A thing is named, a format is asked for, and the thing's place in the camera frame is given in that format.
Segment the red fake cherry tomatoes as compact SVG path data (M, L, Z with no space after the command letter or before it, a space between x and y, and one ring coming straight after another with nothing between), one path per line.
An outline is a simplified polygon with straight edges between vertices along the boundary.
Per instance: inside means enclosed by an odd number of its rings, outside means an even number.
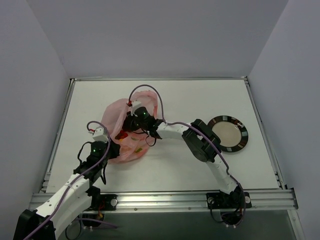
M121 130L121 131L115 136L115 139L121 141L121 140L123 140L123 139L125 139L125 138L127 138L127 137L128 137L128 133L127 133L126 131Z

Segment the pink plastic bag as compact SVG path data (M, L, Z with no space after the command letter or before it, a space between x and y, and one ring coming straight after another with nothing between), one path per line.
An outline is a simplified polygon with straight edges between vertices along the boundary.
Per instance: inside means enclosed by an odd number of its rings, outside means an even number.
M147 111L154 117L158 115L158 96L151 90L135 92L132 101L138 100L146 107ZM133 133L127 132L128 137L117 140L115 136L121 131L127 112L129 112L128 100L125 98L119 99L108 105L104 111L101 123L107 128L112 141L120 145L119 156L110 159L109 164L124 164L130 161L137 160L147 153L151 145L155 143L153 137L148 137L146 134L138 134L138 131Z

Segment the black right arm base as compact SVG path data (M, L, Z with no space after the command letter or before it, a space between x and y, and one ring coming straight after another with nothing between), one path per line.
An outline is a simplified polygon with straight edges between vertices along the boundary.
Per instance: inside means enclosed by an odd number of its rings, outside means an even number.
M248 192L208 192L206 194L207 208L211 218L218 224L236 228L244 218L247 209L252 208Z

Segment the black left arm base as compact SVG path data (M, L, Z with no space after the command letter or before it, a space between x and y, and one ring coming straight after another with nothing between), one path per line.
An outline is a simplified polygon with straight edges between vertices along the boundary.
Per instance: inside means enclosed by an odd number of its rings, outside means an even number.
M116 194L100 194L92 198L91 206L85 211L90 213L83 213L82 217L103 221L105 218L104 212L115 211L117 204L118 196Z

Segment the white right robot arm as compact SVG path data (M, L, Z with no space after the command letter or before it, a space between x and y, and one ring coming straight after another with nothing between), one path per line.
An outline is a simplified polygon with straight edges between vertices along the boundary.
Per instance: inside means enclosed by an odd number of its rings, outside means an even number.
M174 139L184 141L193 156L206 163L214 176L219 191L222 192L223 203L234 206L240 201L243 187L229 172L229 165L222 156L220 138L202 120L191 123L166 122L150 115L144 106L126 114L122 129L127 132L141 130L156 140Z

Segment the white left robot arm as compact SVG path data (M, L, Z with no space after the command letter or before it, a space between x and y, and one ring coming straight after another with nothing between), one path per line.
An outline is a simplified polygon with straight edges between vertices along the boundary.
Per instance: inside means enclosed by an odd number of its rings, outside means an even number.
M120 145L90 142L90 153L80 161L67 182L34 210L24 210L18 218L13 239L57 240L83 211L101 203L101 190L94 183L103 176L109 160L120 155Z

